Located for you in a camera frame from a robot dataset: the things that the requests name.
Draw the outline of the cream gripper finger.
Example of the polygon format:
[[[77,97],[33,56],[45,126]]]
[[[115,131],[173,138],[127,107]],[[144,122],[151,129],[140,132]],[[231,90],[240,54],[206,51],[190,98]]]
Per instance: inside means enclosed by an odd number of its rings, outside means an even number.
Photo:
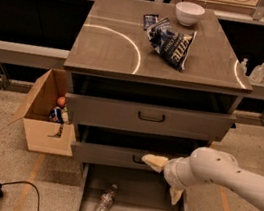
[[[184,191],[182,189],[178,189],[177,187],[171,187],[169,193],[171,196],[172,205],[176,205],[178,201],[181,199],[181,196],[184,193]]]
[[[147,154],[142,156],[142,160],[145,164],[149,165],[155,172],[162,172],[165,164],[168,163],[167,157]]]

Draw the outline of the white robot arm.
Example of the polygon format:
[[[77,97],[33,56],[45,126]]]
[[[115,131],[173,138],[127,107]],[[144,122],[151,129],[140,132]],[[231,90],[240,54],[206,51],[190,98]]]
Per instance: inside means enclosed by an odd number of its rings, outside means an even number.
[[[232,190],[264,211],[264,176],[242,169],[231,154],[201,147],[188,157],[168,159],[149,153],[142,160],[156,172],[164,173],[170,185],[172,205],[178,203],[188,187],[211,183]]]

